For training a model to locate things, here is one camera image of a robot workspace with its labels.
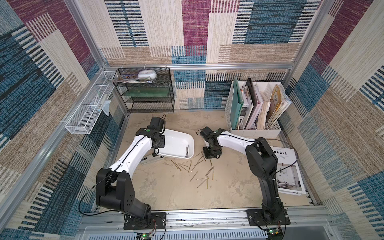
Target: book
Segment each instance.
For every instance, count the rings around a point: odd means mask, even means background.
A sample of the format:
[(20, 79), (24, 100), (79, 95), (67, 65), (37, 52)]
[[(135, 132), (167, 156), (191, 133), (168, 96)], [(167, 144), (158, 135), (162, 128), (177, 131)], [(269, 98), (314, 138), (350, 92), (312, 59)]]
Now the book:
[(266, 115), (269, 110), (271, 103), (264, 101), (262, 105), (262, 109), (260, 111), (259, 116), (257, 117), (257, 124), (256, 124), (256, 129), (257, 130), (265, 130), (268, 129), (266, 125)]
[(248, 118), (248, 121), (245, 123), (245, 129), (251, 129), (253, 125), (255, 124), (256, 118), (258, 117), (262, 106), (263, 106), (263, 97), (259, 91), (259, 88), (256, 84), (253, 84), (252, 80), (250, 78), (247, 79), (247, 82), (245, 84), (248, 89), (249, 93), (252, 99), (253, 103), (253, 109), (250, 113), (250, 116)]
[(268, 127), (272, 126), (277, 119), (283, 114), (283, 112), (292, 103), (288, 96), (285, 94), (284, 89), (276, 84), (272, 91), (265, 91), (270, 96), (271, 106), (268, 111), (266, 120)]
[(230, 112), (230, 121), (231, 121), (231, 128), (237, 129), (239, 119), (240, 119), (240, 112), (244, 102), (243, 102), (242, 94), (241, 94), (240, 87), (236, 77), (235, 77), (235, 80), (232, 82), (232, 86), (233, 86), (233, 99), (232, 99), (231, 112)]
[[(271, 149), (278, 159), (278, 171), (288, 167), (296, 161), (295, 151), (291, 148), (271, 146)], [(276, 183), (279, 192), (294, 195), (305, 194), (303, 179), (297, 163), (278, 172), (276, 174)]]
[(246, 124), (248, 122), (248, 119), (249, 117), (251, 116), (251, 113), (252, 113), (252, 110), (253, 110), (253, 101), (252, 101), (252, 98), (251, 98), (251, 95), (250, 95), (250, 91), (249, 91), (249, 87), (247, 85), (243, 85), (243, 91), (244, 91), (244, 94), (245, 94), (245, 99), (248, 103), (248, 107), (246, 107), (244, 113), (243, 111), (241, 112), (240, 115), (243, 115), (243, 119), (241, 121), (241, 124), (239, 125), (239, 129), (243, 130), (245, 129), (246, 127)]

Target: nail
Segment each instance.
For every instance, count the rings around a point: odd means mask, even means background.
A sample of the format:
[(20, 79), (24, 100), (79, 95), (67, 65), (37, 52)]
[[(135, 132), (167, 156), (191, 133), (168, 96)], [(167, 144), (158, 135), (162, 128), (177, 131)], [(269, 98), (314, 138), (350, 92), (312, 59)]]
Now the nail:
[(193, 177), (191, 178), (191, 180), (189, 181), (189, 182), (191, 182), (192, 180), (193, 180), (193, 178), (196, 176), (196, 174), (198, 173), (199, 171), (197, 171), (196, 173), (195, 173), (195, 175), (193, 175)]

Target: black cable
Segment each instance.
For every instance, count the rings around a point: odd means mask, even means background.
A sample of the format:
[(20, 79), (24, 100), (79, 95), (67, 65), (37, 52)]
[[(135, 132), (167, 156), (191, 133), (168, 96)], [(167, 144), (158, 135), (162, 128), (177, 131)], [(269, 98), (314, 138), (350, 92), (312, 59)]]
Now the black cable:
[(108, 210), (108, 211), (104, 211), (104, 212), (99, 212), (99, 213), (96, 213), (96, 214), (85, 214), (84, 212), (81, 211), (80, 209), (80, 204), (83, 202), (85, 196), (87, 196), (87, 194), (92, 190), (94, 189), (99, 183), (101, 183), (102, 181), (104, 181), (107, 177), (111, 176), (112, 174), (106, 176), (105, 178), (103, 178), (100, 182), (96, 183), (93, 187), (91, 187), (88, 192), (86, 192), (83, 197), (81, 198), (80, 202), (79, 202), (79, 206), (78, 206), (78, 210), (79, 210), (79, 213), (85, 215), (85, 216), (94, 216), (94, 215), (99, 215), (99, 214), (103, 214), (105, 212), (118, 212), (117, 210)]
[(164, 218), (159, 217), (159, 216), (155, 216), (155, 217), (158, 217), (158, 218), (160, 218), (162, 221), (164, 221), (164, 226), (165, 226), (164, 233), (163, 233), (162, 237), (159, 239), (159, 240), (162, 240), (163, 237), (164, 237), (164, 235), (166, 234), (166, 231), (167, 231), (166, 220), (165, 220)]
[(268, 231), (268, 226), (265, 224), (266, 228), (262, 228), (256, 221), (255, 218), (253, 218), (253, 222), (262, 230), (262, 231)]
[[(222, 136), (230, 136), (230, 137), (234, 137), (234, 138), (237, 138), (237, 139), (240, 139), (240, 140), (244, 140), (244, 141), (245, 141), (245, 139), (242, 139), (242, 138), (239, 138), (239, 137), (235, 137), (235, 136), (233, 136), (233, 135), (229, 135), (229, 134), (219, 134), (219, 135), (222, 135)], [(297, 163), (297, 160), (299, 159), (299, 153), (296, 151), (296, 149), (295, 149), (290, 143), (288, 143), (288, 142), (286, 142), (286, 141), (283, 141), (283, 140), (280, 140), (280, 139), (276, 139), (276, 138), (265, 139), (265, 140), (261, 140), (261, 141), (248, 141), (248, 142), (262, 142), (262, 141), (269, 141), (269, 140), (276, 140), (276, 141), (280, 141), (280, 142), (284, 142), (284, 143), (288, 144), (288, 145), (295, 151), (295, 155), (296, 155), (296, 161), (295, 161), (294, 163), (292, 163), (292, 164), (289, 165), (288, 167), (282, 168), (282, 169), (280, 169), (279, 171), (276, 171), (276, 172), (274, 173), (273, 178), (275, 178), (275, 176), (276, 176), (276, 174), (277, 174), (278, 172), (281, 172), (282, 170), (287, 169), (287, 168), (293, 166), (295, 163)]]

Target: metal bar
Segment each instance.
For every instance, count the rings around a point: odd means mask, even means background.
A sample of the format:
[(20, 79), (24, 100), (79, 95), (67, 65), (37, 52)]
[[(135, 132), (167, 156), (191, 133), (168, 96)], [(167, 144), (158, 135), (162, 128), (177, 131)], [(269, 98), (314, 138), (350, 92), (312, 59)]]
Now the metal bar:
[(284, 80), (283, 80), (284, 88), (286, 88), (288, 86), (289, 81), (291, 81), (291, 78), (297, 69), (298, 63), (300, 63), (303, 60), (303, 57), (307, 53), (309, 46), (313, 42), (316, 32), (318, 32), (318, 30), (320, 29), (325, 17), (327, 16), (329, 10), (332, 8), (332, 5), (334, 2), (335, 0), (323, 0), (318, 10), (317, 17), (312, 21), (313, 22), (312, 27), (309, 30), (307, 30), (307, 35), (303, 40), (303, 44), (295, 57), (294, 67), (291, 68), (291, 70), (284, 77)]
[[(200, 229), (248, 229), (247, 209), (190, 209), (166, 210), (167, 231), (200, 230)], [(332, 217), (324, 206), (285, 207), (291, 220), (287, 228), (302, 226), (333, 226)], [(97, 216), (84, 216), (79, 226), (80, 234), (116, 233), (122, 229), (124, 218), (119, 213), (104, 213)]]
[(28, 167), (24, 170), (22, 175), (13, 185), (11, 190), (5, 196), (0, 206), (0, 233), (3, 231), (12, 215), (19, 207), (26, 194), (35, 183), (40, 172), (44, 169), (51, 156), (59, 146), (68, 131), (65, 129), (65, 124), (69, 121), (77, 107), (83, 101), (85, 95), (91, 89), (93, 83), (97, 80), (101, 71), (97, 72), (95, 76), (89, 81), (87, 87), (77, 97), (76, 101), (72, 104), (71, 108), (63, 119), (59, 122), (50, 137), (45, 141), (44, 145), (40, 148), (39, 152), (29, 163)]
[[(143, 68), (144, 65), (112, 65), (105, 67), (106, 71), (116, 71), (118, 68)], [(146, 64), (147, 68), (170, 68), (170, 70), (219, 70), (219, 69), (291, 69), (291, 62), (277, 63), (202, 63), (202, 64)]]
[(64, 2), (67, 5), (68, 10), (72, 14), (72, 17), (75, 20), (77, 26), (79, 27), (79, 30), (85, 42), (87, 43), (93, 57), (95, 58), (99, 68), (101, 69), (107, 66), (107, 62), (105, 61), (102, 53), (100, 52), (99, 48), (95, 43), (95, 40), (93, 39), (91, 33), (89, 32), (87, 24), (85, 23), (83, 15), (79, 11), (79, 7), (76, 5), (75, 0), (64, 0)]
[(193, 178), (196, 176), (196, 174), (198, 173), (199, 171), (197, 171), (196, 173), (195, 173), (195, 175), (193, 175), (193, 177), (191, 178), (191, 180), (189, 181), (189, 182), (191, 182), (192, 180), (193, 180)]

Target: white plastic tray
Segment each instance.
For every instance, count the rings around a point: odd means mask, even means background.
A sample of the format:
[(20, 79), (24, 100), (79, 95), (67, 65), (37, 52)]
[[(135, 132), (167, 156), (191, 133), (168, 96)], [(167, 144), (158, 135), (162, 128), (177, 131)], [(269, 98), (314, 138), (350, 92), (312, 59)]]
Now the white plastic tray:
[(158, 155), (184, 159), (193, 157), (195, 141), (191, 135), (169, 129), (165, 129), (162, 135), (166, 137), (165, 146), (159, 148)]

